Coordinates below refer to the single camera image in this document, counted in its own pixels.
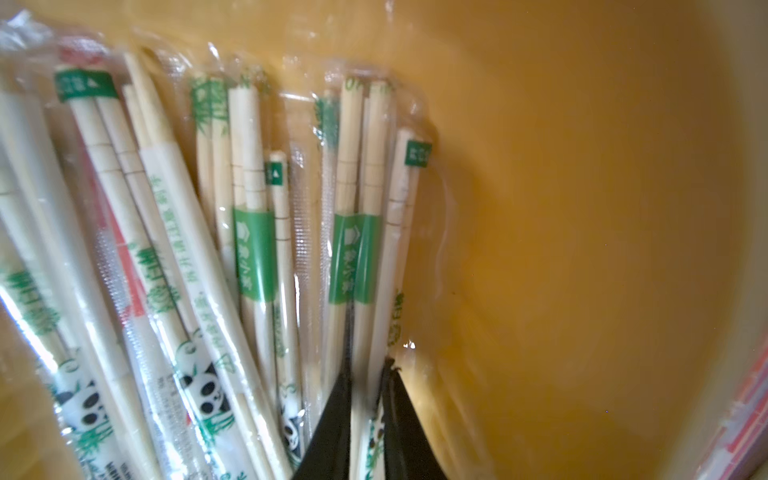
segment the clear plastic bag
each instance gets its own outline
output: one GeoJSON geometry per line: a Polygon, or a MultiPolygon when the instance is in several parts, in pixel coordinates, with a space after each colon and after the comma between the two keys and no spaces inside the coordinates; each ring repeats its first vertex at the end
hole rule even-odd
{"type": "Polygon", "coordinates": [[[42,372],[86,470],[116,478],[161,478],[127,357],[88,247],[78,235],[76,209],[33,79],[22,80],[25,70],[11,68],[11,61],[18,66],[17,51],[6,51],[6,58],[0,94],[0,137],[7,155],[3,249],[16,270],[8,273],[28,275],[23,291],[12,281],[6,284],[6,308],[45,366],[42,372]],[[24,306],[28,295],[35,303],[24,306]],[[29,329],[30,316],[41,316],[46,326],[29,329]]]}
{"type": "Polygon", "coordinates": [[[421,95],[345,61],[287,56],[275,71],[143,31],[123,61],[98,37],[58,38],[64,118],[84,143],[74,163],[92,164],[76,184],[99,185],[81,209],[164,472],[208,475],[207,462],[214,476],[289,478],[348,357],[350,477],[381,478],[379,379],[388,353],[414,362],[413,342],[389,348],[432,149],[421,95]],[[175,93],[176,130],[147,71],[175,93]],[[184,413],[197,427],[186,436],[184,413]]]}

